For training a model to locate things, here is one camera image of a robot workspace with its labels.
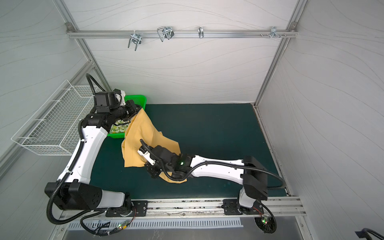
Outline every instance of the metal mounting plate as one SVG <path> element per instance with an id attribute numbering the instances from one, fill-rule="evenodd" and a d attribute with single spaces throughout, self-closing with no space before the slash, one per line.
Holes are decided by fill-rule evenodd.
<path id="1" fill-rule="evenodd" d="M 148 201 L 132 201 L 134 207 L 136 208 L 136 217 L 145 217 L 147 214 L 147 207 L 148 207 Z M 105 213 L 106 217 L 121 217 L 119 212 L 121 212 L 122 208 L 116 207 L 116 208 L 110 208 Z M 134 212 L 129 214 L 125 217 L 133 217 Z"/>
<path id="2" fill-rule="evenodd" d="M 72 25 L 72 23 L 65 23 L 65 26 L 67 28 L 67 33 L 71 33 L 74 31 L 74 26 Z"/>
<path id="3" fill-rule="evenodd" d="M 253 204 L 253 207 L 257 210 L 248 209 L 245 207 L 238 207 L 237 199 L 224 199 L 223 205 L 228 206 L 227 208 L 224 208 L 225 215 L 254 215 L 259 214 L 257 210 L 259 210 L 262 214 L 264 213 L 263 207 L 258 202 L 255 202 Z"/>
<path id="4" fill-rule="evenodd" d="M 296 28 L 297 28 L 297 22 L 291 22 L 291 25 L 289 25 L 288 30 L 296 31 Z"/>

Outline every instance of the metal rail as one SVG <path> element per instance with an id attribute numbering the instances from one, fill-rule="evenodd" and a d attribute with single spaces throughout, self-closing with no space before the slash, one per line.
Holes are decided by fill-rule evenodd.
<path id="1" fill-rule="evenodd" d="M 201 38 L 198 30 L 174 30 L 172 38 Z M 131 34 L 142 38 L 159 38 L 156 30 L 148 31 L 67 31 L 70 38 L 130 38 Z M 275 38 L 295 38 L 298 32 L 276 30 Z M 204 38 L 270 38 L 271 30 L 204 30 Z"/>
<path id="2" fill-rule="evenodd" d="M 65 5 L 64 0 L 53 0 L 53 3 L 56 5 L 60 15 L 64 19 L 65 22 L 70 22 L 71 27 L 74 30 L 78 29 L 78 26 L 76 22 L 74 21 L 74 18 L 72 17 L 70 11 L 68 10 L 67 5 Z M 108 83 L 106 77 L 104 76 L 104 73 L 101 71 L 99 64 L 97 63 L 95 57 L 93 56 L 91 50 L 89 49 L 87 42 L 84 39 L 76 39 L 76 42 L 79 44 L 81 50 L 83 51 L 84 55 L 87 57 L 89 61 L 95 64 L 95 72 L 98 75 L 101 84 L 104 86 L 104 88 L 107 91 L 112 91 L 112 88 L 110 84 Z"/>
<path id="3" fill-rule="evenodd" d="M 296 7 L 292 13 L 291 19 L 288 22 L 287 29 L 295 29 L 296 30 L 298 21 L 300 19 L 301 13 L 303 12 L 306 3 L 307 3 L 307 0 L 298 0 L 297 1 Z M 290 40 L 290 38 L 282 39 L 280 41 L 279 47 L 277 48 L 275 56 L 273 57 L 271 66 L 268 69 L 268 72 L 264 78 L 263 84 L 260 88 L 259 94 L 257 95 L 255 103 L 253 104 L 255 107 L 259 106 L 260 101 L 262 100 L 262 97 L 264 95 L 264 92 L 265 92 L 265 90 L 269 84 L 269 81 L 271 80 L 271 78 L 272 78 L 272 76 L 276 70 L 277 64 L 279 63 L 281 57 L 283 56 L 283 53 L 285 51 L 285 48 L 288 45 L 289 40 Z"/>
<path id="4" fill-rule="evenodd" d="M 189 198 L 189 199 L 145 199 L 148 200 L 147 215 L 145 217 L 136 217 L 135 219 L 161 219 L 161 218 L 232 218 L 232 217 L 259 217 L 255 215 L 224 215 L 224 209 L 220 206 L 223 199 L 236 198 Z M 275 217 L 278 216 L 306 216 L 306 212 L 301 204 L 299 197 L 269 197 L 263 204 L 271 210 Z M 60 219 L 72 217 L 80 211 L 63 211 Z M 127 217 L 107 218 L 103 214 L 88 218 L 88 220 L 126 220 Z M 305 221 L 300 222 L 301 228 L 306 227 Z M 57 225 L 53 230 L 49 240 L 62 240 L 70 223 Z"/>

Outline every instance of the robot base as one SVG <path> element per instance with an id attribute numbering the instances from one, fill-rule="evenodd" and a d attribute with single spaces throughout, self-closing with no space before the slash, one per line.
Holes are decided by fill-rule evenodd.
<path id="1" fill-rule="evenodd" d="M 105 213 L 106 217 L 145 217 L 148 201 L 132 201 L 131 207 L 112 207 Z"/>
<path id="2" fill-rule="evenodd" d="M 254 215 L 259 214 L 257 210 L 262 214 L 264 213 L 263 207 L 257 201 L 253 204 L 253 207 L 257 210 L 240 206 L 237 199 L 224 199 L 221 207 L 224 209 L 225 215 Z"/>

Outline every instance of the yellow cloth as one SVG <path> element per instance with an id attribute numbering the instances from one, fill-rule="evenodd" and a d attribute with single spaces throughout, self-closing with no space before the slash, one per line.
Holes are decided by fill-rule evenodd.
<path id="1" fill-rule="evenodd" d="M 161 132 L 157 131 L 148 115 L 141 109 L 139 113 L 131 119 L 131 123 L 125 131 L 125 139 L 121 144 L 124 167 L 144 167 L 144 164 L 147 162 L 145 158 L 137 152 L 141 147 L 140 139 L 143 139 L 149 146 L 156 147 L 160 145 L 171 152 L 180 154 L 178 142 L 164 137 Z M 172 181 L 167 178 L 163 172 L 160 173 L 160 177 L 167 182 L 182 183 L 187 181 Z"/>

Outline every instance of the black cable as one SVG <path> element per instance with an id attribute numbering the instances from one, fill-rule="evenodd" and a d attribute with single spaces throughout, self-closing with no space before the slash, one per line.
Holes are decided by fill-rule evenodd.
<path id="1" fill-rule="evenodd" d="M 83 119 L 80 120 L 79 124 L 78 124 L 78 131 L 79 131 L 79 135 L 80 135 L 80 139 L 83 140 L 84 139 L 84 136 L 83 136 L 83 132 L 81 130 L 81 124 L 83 122 Z M 64 220 L 58 220 L 56 219 L 53 214 L 52 214 L 52 206 L 53 206 L 53 202 L 55 200 L 55 197 L 57 196 L 57 194 L 59 193 L 61 187 L 63 186 L 63 184 L 65 183 L 65 181 L 67 180 L 67 178 L 69 177 L 69 175 L 71 174 L 70 172 L 73 170 L 74 166 L 76 165 L 76 162 L 77 160 L 79 159 L 80 157 L 80 154 L 83 150 L 83 147 L 84 147 L 84 141 L 81 141 L 80 142 L 80 145 L 79 145 L 79 149 L 77 150 L 77 153 L 75 155 L 75 157 L 73 158 L 73 161 L 71 163 L 71 165 L 69 166 L 68 168 L 68 172 L 65 173 L 64 177 L 59 181 L 59 183 L 57 184 L 55 190 L 53 191 L 51 197 L 49 198 L 48 200 L 48 204 L 47 204 L 47 209 L 46 209 L 46 214 L 47 214 L 47 218 L 48 220 L 53 223 L 53 224 L 56 224 L 56 225 L 59 225 L 59 224 L 65 224 L 65 223 L 68 223 L 78 217 L 80 217 L 81 215 L 89 212 L 90 210 L 84 210 L 78 214 L 76 214 L 75 216 L 73 217 L 70 217 L 68 219 L 64 219 Z"/>
<path id="2" fill-rule="evenodd" d="M 170 179 L 170 180 L 173 180 L 173 181 L 184 181 L 194 170 L 196 170 L 198 167 L 201 167 L 201 166 L 204 166 L 204 165 L 209 165 L 209 164 L 215 164 L 215 165 L 221 165 L 221 166 L 226 166 L 226 167 L 233 167 L 235 169 L 239 168 L 239 169 L 249 169 L 249 170 L 253 170 L 253 171 L 256 171 L 256 172 L 262 172 L 262 173 L 265 173 L 267 175 L 270 175 L 276 179 L 278 179 L 280 182 L 281 182 L 281 185 L 280 186 L 276 186 L 276 187 L 268 187 L 268 189 L 279 189 L 279 188 L 284 188 L 285 187 L 285 181 L 282 177 L 280 177 L 279 175 L 273 173 L 273 172 L 270 172 L 270 171 L 267 171 L 267 170 L 263 170 L 263 169 L 259 169 L 259 168 L 256 168 L 256 167 L 249 167 L 249 166 L 242 166 L 242 165 L 236 165 L 236 164 L 231 164 L 231 163 L 226 163 L 226 162 L 217 162 L 217 161 L 205 161 L 205 162 L 201 162 L 195 166 L 192 167 L 192 169 L 189 170 L 189 172 L 187 172 L 187 174 L 182 177 L 182 178 L 176 178 L 176 177 L 172 177 L 171 175 L 168 174 L 168 172 L 166 171 L 165 169 L 165 164 L 164 164 L 164 161 L 159 158 L 158 156 L 156 156 L 155 154 L 153 154 L 151 148 L 144 142 L 143 139 L 140 139 L 140 143 L 142 144 L 143 148 L 149 152 L 152 156 L 154 156 L 154 158 L 159 162 L 160 164 L 160 167 L 161 167 L 161 170 L 163 171 L 163 173 Z"/>
<path id="3" fill-rule="evenodd" d="M 378 232 L 372 230 L 372 229 L 369 229 L 369 228 L 363 228 L 360 232 L 356 232 L 357 236 L 359 238 L 366 238 L 366 239 L 372 239 L 369 234 L 372 234 L 373 236 L 377 237 L 378 239 L 380 240 L 384 240 L 384 236 L 379 234 Z"/>
<path id="4" fill-rule="evenodd" d="M 109 231 L 109 233 L 108 233 L 108 232 L 106 232 L 106 233 L 99 233 L 99 230 L 100 230 L 104 225 L 106 225 L 106 224 L 108 224 L 108 223 L 105 223 L 105 224 L 101 225 L 100 227 L 96 228 L 94 231 L 91 230 L 91 229 L 89 229 L 89 228 L 84 224 L 84 219 L 87 219 L 87 218 L 90 218 L 90 217 L 97 216 L 97 215 L 99 215 L 99 214 L 102 214 L 103 212 L 105 212 L 105 210 L 100 211 L 100 212 L 96 212 L 96 213 L 94 213 L 94 214 L 86 215 L 86 216 L 82 217 L 82 218 L 80 219 L 80 225 L 81 225 L 87 232 L 89 232 L 89 233 L 91 233 L 91 234 L 93 234 L 93 235 L 96 235 L 96 236 L 101 236 L 101 237 L 103 237 L 103 236 L 108 236 L 108 235 L 111 235 L 111 234 L 114 234 L 114 233 L 118 233 L 119 231 L 121 231 L 122 229 L 118 229 L 118 228 L 116 227 L 116 228 L 112 229 L 111 231 Z"/>
<path id="5" fill-rule="evenodd" d="M 88 84 L 91 87 L 91 91 L 93 95 L 95 95 L 95 88 L 93 87 L 92 81 L 101 89 L 101 91 L 105 91 L 104 88 L 90 75 L 89 73 L 85 74 L 85 77 L 87 78 Z"/>
<path id="6" fill-rule="evenodd" d="M 259 203 L 260 203 L 261 206 L 263 206 L 263 208 L 265 208 L 269 212 L 269 214 L 271 215 L 271 218 L 273 220 L 273 223 L 272 223 L 273 228 L 271 230 L 269 230 L 269 231 L 264 230 L 264 232 L 266 232 L 266 233 L 274 233 L 276 231 L 276 228 L 277 228 L 276 219 L 275 219 L 274 215 L 271 213 L 271 211 L 268 209 L 268 207 L 266 207 L 261 201 Z"/>
<path id="7" fill-rule="evenodd" d="M 130 124 L 130 123 L 131 123 L 131 121 L 123 122 L 123 123 L 120 123 L 120 124 L 114 123 L 113 125 L 115 125 L 115 126 L 122 126 L 122 125 L 127 125 L 127 124 Z"/>

